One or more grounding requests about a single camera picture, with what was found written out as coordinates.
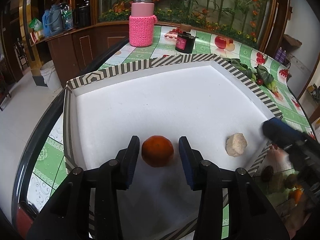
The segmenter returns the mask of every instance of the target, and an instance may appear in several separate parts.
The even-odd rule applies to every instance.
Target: thermos lid
[[[190,32],[191,31],[191,25],[181,23],[180,31],[186,32],[186,33]]]

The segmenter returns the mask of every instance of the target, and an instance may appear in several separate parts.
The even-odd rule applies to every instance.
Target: orange fruit
[[[294,191],[290,191],[290,192],[289,192],[288,198],[289,198],[289,199],[290,199],[290,198],[293,198],[293,199],[294,199],[294,202],[295,202],[296,204],[298,204],[299,201],[300,201],[301,196],[302,196],[302,190],[301,190],[301,189],[296,189],[296,190],[294,190]]]
[[[166,137],[154,135],[143,142],[141,155],[151,167],[163,167],[173,158],[173,146]]]

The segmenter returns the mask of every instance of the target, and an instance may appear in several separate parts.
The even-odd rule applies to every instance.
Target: blue kettle
[[[62,14],[60,6],[52,5],[49,16],[46,18],[45,25],[50,28],[50,36],[57,35],[63,31]]]
[[[46,38],[48,38],[51,34],[50,26],[46,24],[46,22],[48,23],[48,18],[49,18],[49,10],[45,10],[42,16],[42,23],[43,23],[44,36]]]

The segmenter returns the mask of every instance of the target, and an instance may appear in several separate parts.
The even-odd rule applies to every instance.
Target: white bucket
[[[43,76],[44,83],[47,84],[48,88],[52,92],[55,92],[59,88],[62,88],[60,79],[52,60],[50,60],[40,68],[40,73]]]

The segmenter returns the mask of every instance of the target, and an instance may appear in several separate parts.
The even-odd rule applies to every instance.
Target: green plastic bag
[[[29,23],[29,28],[32,28],[35,32],[43,29],[42,22],[40,22],[37,18],[33,18]]]

